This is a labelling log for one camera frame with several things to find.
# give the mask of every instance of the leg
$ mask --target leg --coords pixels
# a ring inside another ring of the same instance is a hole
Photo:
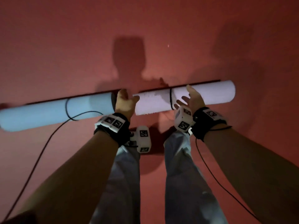
[[[121,146],[118,149],[91,224],[140,223],[139,159],[136,148]]]
[[[217,199],[193,163],[189,135],[174,132],[164,147],[166,224],[226,224]]]

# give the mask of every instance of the wristband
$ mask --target wristband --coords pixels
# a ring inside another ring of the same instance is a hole
[[[204,136],[206,133],[215,125],[224,123],[225,119],[220,114],[212,111],[208,107],[203,107],[198,109],[193,114],[193,125],[191,131],[197,139],[204,141]]]
[[[121,147],[130,140],[130,122],[121,113],[103,116],[95,123],[94,134],[98,131],[106,132]]]

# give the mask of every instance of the light blue foam tube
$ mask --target light blue foam tube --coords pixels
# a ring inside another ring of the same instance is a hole
[[[0,110],[0,128],[14,132],[62,123],[69,119],[65,111],[66,101],[67,99],[61,99]],[[86,95],[69,99],[67,110],[70,117],[88,111],[98,111],[104,115],[109,115],[114,113],[115,102],[113,93]],[[87,119],[97,116],[100,114],[89,112],[74,119]]]

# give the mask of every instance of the floor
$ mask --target floor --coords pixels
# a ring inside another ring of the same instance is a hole
[[[211,108],[299,166],[298,10],[297,0],[2,0],[0,107],[230,79],[236,97]],[[164,223],[161,144],[172,119],[172,111],[132,118],[133,127],[147,125],[157,138],[153,154],[140,161],[142,223]],[[59,130],[17,207],[91,137],[95,121]],[[0,219],[57,126],[0,131]],[[240,198],[205,145],[199,149],[218,180]],[[257,223],[192,152],[228,221]]]

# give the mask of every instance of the foam tube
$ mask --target foam tube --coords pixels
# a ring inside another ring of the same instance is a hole
[[[66,100],[47,101],[0,110],[0,127],[5,131],[13,132],[62,123],[69,119],[65,112]],[[115,101],[113,93],[74,97],[68,101],[67,110],[70,117],[87,111],[98,111],[109,115],[114,113]],[[99,113],[90,112],[74,119],[87,119],[99,115]]]
[[[197,84],[192,86],[199,92],[204,99],[206,105],[215,105],[230,102],[236,94],[236,88],[231,80],[222,82],[212,82],[206,84]],[[170,106],[170,89],[155,90],[134,94],[140,96],[140,100],[136,104],[136,115],[144,115],[156,112],[171,110]],[[172,105],[176,100],[181,100],[182,96],[189,97],[189,93],[185,86],[172,89]]]

